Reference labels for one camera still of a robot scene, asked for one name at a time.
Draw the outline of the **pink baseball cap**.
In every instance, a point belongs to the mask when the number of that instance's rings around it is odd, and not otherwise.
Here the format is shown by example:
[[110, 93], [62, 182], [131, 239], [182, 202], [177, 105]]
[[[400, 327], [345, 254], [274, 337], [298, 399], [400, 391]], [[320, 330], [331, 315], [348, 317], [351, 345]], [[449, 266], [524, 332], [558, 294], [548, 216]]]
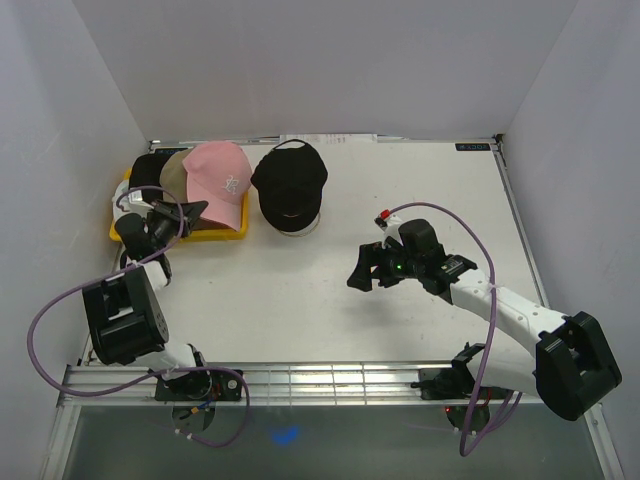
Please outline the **pink baseball cap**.
[[252, 175], [242, 148], [230, 141], [203, 143], [193, 148], [182, 164], [188, 201], [208, 203], [201, 217], [239, 231], [242, 202]]

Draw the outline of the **black cap gold logo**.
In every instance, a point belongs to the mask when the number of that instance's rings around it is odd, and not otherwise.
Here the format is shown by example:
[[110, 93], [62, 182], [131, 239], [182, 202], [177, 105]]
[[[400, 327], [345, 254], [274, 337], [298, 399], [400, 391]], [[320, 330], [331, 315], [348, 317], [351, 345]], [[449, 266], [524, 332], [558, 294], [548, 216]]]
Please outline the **black cap gold logo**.
[[251, 176], [264, 218], [284, 233], [305, 230], [316, 220], [327, 180], [320, 154], [301, 139], [273, 147]]

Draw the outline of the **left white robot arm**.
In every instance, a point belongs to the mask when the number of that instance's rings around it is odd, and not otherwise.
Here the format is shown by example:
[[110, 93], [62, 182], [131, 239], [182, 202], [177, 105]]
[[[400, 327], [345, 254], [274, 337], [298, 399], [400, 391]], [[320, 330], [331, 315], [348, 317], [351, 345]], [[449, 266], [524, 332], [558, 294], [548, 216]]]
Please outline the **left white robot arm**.
[[158, 201], [145, 216], [126, 213], [114, 228], [124, 245], [126, 265], [141, 267], [82, 289], [93, 350], [105, 365], [138, 365], [159, 372], [169, 391], [181, 398], [209, 396], [213, 380], [202, 354], [191, 344], [172, 342], [156, 292], [168, 286], [172, 270], [162, 250], [177, 236], [187, 237], [206, 201], [173, 204]]

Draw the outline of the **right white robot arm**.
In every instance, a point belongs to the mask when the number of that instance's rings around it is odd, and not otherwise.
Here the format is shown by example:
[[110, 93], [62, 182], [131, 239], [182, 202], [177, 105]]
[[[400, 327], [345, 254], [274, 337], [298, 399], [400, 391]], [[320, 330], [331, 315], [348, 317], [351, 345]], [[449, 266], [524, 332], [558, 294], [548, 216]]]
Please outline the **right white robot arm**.
[[403, 280], [470, 312], [509, 336], [529, 360], [485, 358], [482, 343], [467, 344], [450, 367], [416, 387], [440, 398], [474, 397], [481, 390], [511, 390], [540, 398], [557, 416], [575, 421], [618, 387], [622, 374], [595, 317], [564, 314], [492, 283], [477, 264], [446, 253], [424, 219], [379, 223], [379, 242], [362, 244], [349, 287], [369, 292]]

